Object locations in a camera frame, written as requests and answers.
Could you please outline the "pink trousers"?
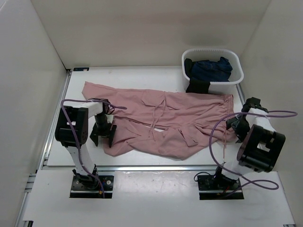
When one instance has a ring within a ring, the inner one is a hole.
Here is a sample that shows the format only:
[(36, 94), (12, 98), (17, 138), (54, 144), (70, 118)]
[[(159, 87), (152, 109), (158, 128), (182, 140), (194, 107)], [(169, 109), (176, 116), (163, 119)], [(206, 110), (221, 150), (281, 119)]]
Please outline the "pink trousers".
[(116, 109), (117, 129), (106, 154), (116, 157), (134, 149), (185, 160), (210, 142), (234, 139), (221, 118), (233, 113), (233, 95), (118, 89), (86, 82), (86, 99), (107, 99)]

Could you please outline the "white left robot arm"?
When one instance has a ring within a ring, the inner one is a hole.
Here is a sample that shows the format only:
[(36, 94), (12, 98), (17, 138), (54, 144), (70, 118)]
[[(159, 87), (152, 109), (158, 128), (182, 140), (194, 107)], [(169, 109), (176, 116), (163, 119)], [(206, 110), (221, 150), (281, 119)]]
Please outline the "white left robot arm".
[(71, 155), (76, 169), (73, 170), (78, 181), (88, 189), (102, 187), (96, 165), (87, 149), (87, 140), (98, 146), (103, 138), (112, 147), (117, 125), (113, 112), (118, 109), (107, 99), (89, 100), (64, 99), (55, 129), (55, 139)]

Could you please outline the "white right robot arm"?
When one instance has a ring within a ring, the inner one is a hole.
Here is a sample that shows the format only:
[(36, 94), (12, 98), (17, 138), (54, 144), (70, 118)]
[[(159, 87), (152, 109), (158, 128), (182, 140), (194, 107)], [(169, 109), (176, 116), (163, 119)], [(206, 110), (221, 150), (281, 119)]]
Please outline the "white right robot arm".
[(261, 100), (255, 97), (247, 99), (241, 110), (243, 114), (226, 121), (226, 129), (233, 129), (241, 146), (236, 160), (224, 163), (224, 170), (217, 167), (213, 185), (218, 189), (236, 184), (239, 179), (236, 173), (269, 173), (277, 162), (285, 143), (285, 135), (276, 132), (268, 118), (259, 116), (269, 113), (260, 102)]

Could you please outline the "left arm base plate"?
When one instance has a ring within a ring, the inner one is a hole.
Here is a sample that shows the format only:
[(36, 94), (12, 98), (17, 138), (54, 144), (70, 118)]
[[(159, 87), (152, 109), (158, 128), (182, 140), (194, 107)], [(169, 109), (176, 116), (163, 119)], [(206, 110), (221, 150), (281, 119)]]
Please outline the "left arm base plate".
[(99, 175), (103, 190), (99, 182), (91, 178), (84, 180), (74, 175), (71, 183), (70, 198), (111, 199), (113, 196), (114, 176)]

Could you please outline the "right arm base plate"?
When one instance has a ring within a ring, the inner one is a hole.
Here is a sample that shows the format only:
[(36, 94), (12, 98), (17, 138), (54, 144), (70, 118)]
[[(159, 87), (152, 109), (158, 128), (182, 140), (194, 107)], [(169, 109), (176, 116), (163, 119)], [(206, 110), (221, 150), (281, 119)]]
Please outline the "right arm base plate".
[(228, 179), (220, 173), (199, 172), (194, 181), (198, 184), (201, 201), (244, 199), (239, 180)]

